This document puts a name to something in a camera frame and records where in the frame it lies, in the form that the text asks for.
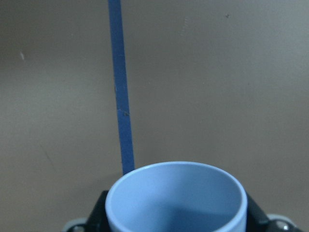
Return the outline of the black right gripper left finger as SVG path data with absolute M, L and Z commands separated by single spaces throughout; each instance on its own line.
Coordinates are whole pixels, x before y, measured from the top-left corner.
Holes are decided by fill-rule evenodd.
M 104 190 L 99 196 L 95 206 L 90 213 L 86 223 L 86 232 L 110 232 L 110 226 L 107 219 L 107 214 L 105 210 L 105 202 L 107 198 L 108 191 Z

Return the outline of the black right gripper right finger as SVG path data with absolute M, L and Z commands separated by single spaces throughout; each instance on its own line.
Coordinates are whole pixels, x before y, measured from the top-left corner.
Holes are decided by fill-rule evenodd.
M 265 232 L 270 219 L 248 192 L 246 195 L 248 200 L 246 232 Z

